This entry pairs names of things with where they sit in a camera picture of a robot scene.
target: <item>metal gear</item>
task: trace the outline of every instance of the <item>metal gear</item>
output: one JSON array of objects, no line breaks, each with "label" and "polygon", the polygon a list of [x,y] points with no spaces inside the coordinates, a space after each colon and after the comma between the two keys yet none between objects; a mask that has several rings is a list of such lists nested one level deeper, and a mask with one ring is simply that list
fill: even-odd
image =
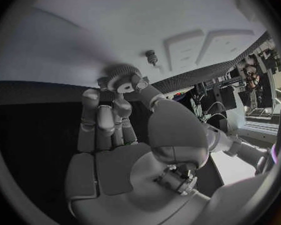
[{"label": "metal gear", "polygon": [[131,77],[135,74],[140,77],[142,76],[141,72],[132,65],[125,64],[115,67],[109,73],[107,89],[119,94],[133,92],[134,89],[131,84]]}]

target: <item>machinery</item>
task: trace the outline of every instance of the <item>machinery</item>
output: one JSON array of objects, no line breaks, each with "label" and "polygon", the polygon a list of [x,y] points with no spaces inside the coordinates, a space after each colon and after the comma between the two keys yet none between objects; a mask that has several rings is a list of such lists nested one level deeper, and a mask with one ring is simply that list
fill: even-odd
[{"label": "machinery", "polygon": [[[82,223],[181,224],[187,215],[189,222],[199,224],[200,213],[212,199],[196,190],[195,172],[209,153],[238,156],[254,166],[256,174],[267,171],[273,161],[270,151],[201,123],[131,65],[115,67],[99,85],[114,92],[112,107],[99,105],[97,89],[83,93],[80,153],[73,156],[65,182],[69,209]],[[152,112],[149,144],[138,142],[130,123],[132,107],[124,99],[130,92]],[[182,208],[184,215],[179,214]]]}]

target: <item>small gear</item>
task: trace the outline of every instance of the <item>small gear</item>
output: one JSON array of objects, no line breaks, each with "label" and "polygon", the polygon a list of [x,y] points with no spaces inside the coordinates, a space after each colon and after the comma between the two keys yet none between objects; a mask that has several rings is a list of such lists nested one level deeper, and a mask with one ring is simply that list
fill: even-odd
[{"label": "small gear", "polygon": [[125,64],[115,67],[109,72],[107,80],[108,90],[118,92],[119,94],[133,92],[131,77],[135,74],[141,77],[140,71],[132,65]]}]

